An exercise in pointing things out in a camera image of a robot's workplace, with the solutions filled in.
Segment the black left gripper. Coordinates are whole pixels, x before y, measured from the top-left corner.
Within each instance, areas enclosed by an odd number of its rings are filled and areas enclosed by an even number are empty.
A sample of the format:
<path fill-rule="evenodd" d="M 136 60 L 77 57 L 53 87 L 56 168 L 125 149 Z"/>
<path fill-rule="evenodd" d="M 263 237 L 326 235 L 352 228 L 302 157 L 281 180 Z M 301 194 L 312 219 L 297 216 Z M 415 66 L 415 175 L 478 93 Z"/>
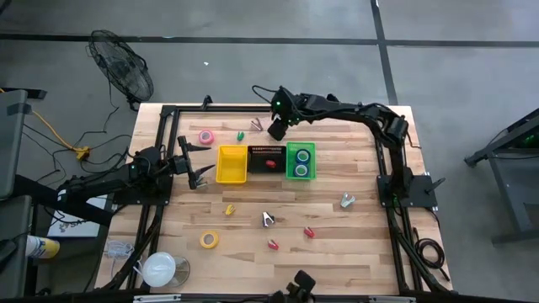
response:
<path fill-rule="evenodd" d="M 200 151 L 206 151 L 210 150 L 211 148 L 208 146 L 195 146 L 190 142 L 187 142 L 187 139 L 185 136 L 179 136 L 178 137 L 178 143 L 179 147 L 181 149 L 182 154 L 180 156 L 173 156 L 172 157 L 172 172 L 173 174 L 180 175 L 186 173 L 188 175 L 188 181 L 189 181 L 189 188 L 190 189 L 197 189 L 198 178 L 201 177 L 203 173 L 206 171 L 212 169 L 215 164 L 205 166 L 202 168 L 199 168 L 197 170 L 194 170 L 191 165 L 189 153 L 190 152 L 200 152 Z"/>

